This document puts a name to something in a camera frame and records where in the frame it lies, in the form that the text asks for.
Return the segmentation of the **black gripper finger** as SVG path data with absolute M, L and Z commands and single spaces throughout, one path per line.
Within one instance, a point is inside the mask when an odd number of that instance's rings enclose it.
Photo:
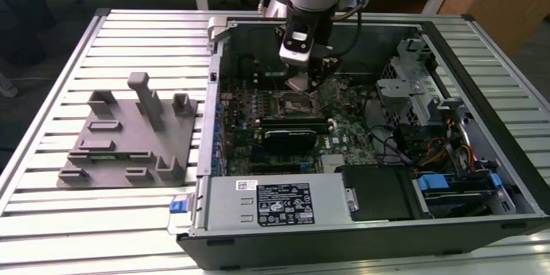
M 324 73 L 327 74 L 327 77 L 332 77 L 333 74 L 336 73 L 340 65 L 341 65 L 343 60 L 340 58 L 328 58 L 327 61 L 324 62 Z
M 323 61 L 312 61 L 309 63 L 309 93 L 317 90 L 317 86 L 321 84 L 324 75 Z

